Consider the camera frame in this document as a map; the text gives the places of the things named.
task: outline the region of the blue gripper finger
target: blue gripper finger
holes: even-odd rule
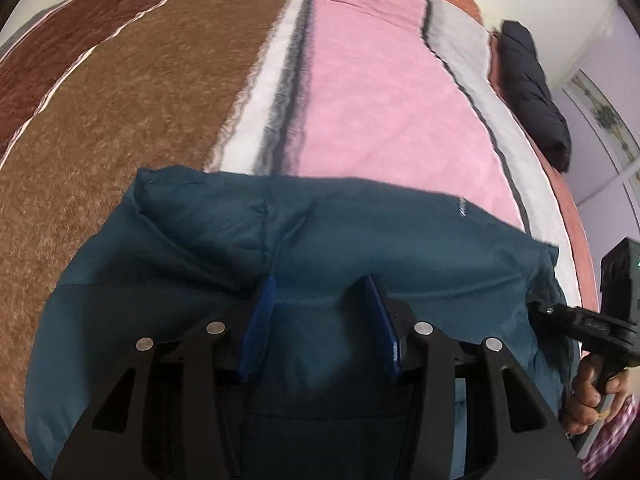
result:
[[[267,351],[271,314],[275,304],[276,280],[273,276],[268,276],[262,284],[254,314],[247,325],[239,348],[236,374],[243,383],[256,374],[262,365]]]
[[[364,278],[364,297],[367,315],[373,327],[376,344],[382,359],[383,370],[392,379],[396,379],[402,373],[400,342],[383,301],[386,297],[386,292],[380,280],[372,274]]]

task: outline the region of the white stripe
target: white stripe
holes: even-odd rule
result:
[[[137,20],[139,20],[140,18],[142,18],[143,16],[145,16],[146,14],[148,14],[149,12],[151,12],[152,10],[157,9],[158,7],[162,7],[165,3],[167,3],[169,0],[162,0],[160,1],[158,4],[155,4],[153,7],[150,7],[147,10],[143,10],[142,12],[137,13],[133,18],[131,18],[128,22],[124,23],[124,25],[121,25],[120,27],[118,27],[116,29],[116,31],[111,34],[106,40],[104,41],[109,41],[111,38],[115,38],[118,34],[120,34],[120,31],[125,28],[127,25],[129,25],[129,23],[133,23]],[[53,97],[53,94],[55,94],[56,90],[58,88],[60,88],[60,85],[62,85],[62,83],[65,81],[65,79],[67,77],[69,77],[71,75],[71,73],[78,68],[78,66],[80,66],[80,64],[87,59],[91,53],[95,50],[95,48],[98,45],[92,46],[89,50],[85,51],[84,54],[82,54],[80,57],[78,57],[78,59],[76,60],[75,63],[73,63],[67,70],[66,72],[62,75],[62,77],[60,79],[58,79],[58,81],[55,83],[55,85],[53,85],[53,87],[51,88],[51,90],[49,90],[45,96],[43,97],[42,101],[40,101],[40,104],[38,105],[38,108],[36,109],[35,113],[29,118],[29,120],[27,120],[20,128],[18,128],[18,130],[14,133],[14,136],[12,137],[11,141],[9,142],[9,146],[7,147],[6,151],[4,152],[4,155],[2,156],[2,159],[0,159],[0,170],[2,170],[2,167],[4,166],[6,160],[9,157],[9,154],[11,153],[11,150],[13,149],[13,147],[15,146],[15,143],[20,139],[20,137],[22,136],[22,134],[25,132],[25,130],[27,129],[27,126],[29,126],[29,124],[31,123],[31,121],[33,120],[33,118],[39,114],[41,111],[43,111],[47,105],[49,104],[49,102],[51,101],[51,98]]]
[[[271,119],[271,107],[304,1],[287,0],[268,34],[266,45],[258,54],[244,90],[236,99],[228,123],[222,127],[216,139],[204,165],[207,173],[215,170],[254,173],[255,161]]]
[[[430,46],[449,65],[493,131],[527,211],[531,235],[559,247],[556,279],[567,303],[579,306],[582,302],[571,243],[556,196],[526,135],[487,80],[488,33],[450,3],[444,0],[431,3]]]

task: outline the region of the metal screw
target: metal screw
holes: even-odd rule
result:
[[[222,334],[226,329],[226,326],[221,321],[212,321],[207,325],[207,332],[212,335]]]
[[[429,323],[421,321],[414,325],[414,330],[420,335],[429,335],[431,332],[433,332],[433,326],[431,326]]]
[[[499,352],[500,350],[502,350],[502,341],[495,337],[490,337],[484,342],[484,344],[489,350],[492,350],[494,352]]]
[[[150,337],[143,337],[142,339],[138,339],[136,343],[136,348],[141,352],[146,352],[154,345],[154,340]]]

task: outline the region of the bed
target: bed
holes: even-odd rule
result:
[[[0,415],[27,453],[42,306],[140,167],[453,195],[557,246],[567,303],[597,308],[577,209],[500,98],[474,0],[67,0],[0,52]]]

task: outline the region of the hand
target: hand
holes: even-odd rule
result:
[[[578,374],[572,384],[574,392],[569,398],[569,403],[562,417],[562,426],[567,433],[584,433],[587,431],[588,426],[598,418],[598,412],[595,408],[600,403],[600,394],[591,383],[594,375],[595,368],[591,363],[590,356],[587,356],[578,366]],[[616,394],[611,411],[606,419],[606,422],[610,422],[618,414],[626,398],[631,394],[628,370],[609,380],[607,393]]]

